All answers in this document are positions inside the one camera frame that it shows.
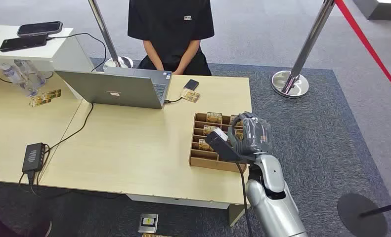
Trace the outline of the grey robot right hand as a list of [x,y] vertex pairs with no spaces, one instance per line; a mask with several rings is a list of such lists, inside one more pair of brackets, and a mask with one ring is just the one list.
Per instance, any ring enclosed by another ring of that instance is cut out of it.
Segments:
[[251,112],[231,117],[228,140],[244,163],[254,163],[257,156],[270,154],[272,136],[270,124]]

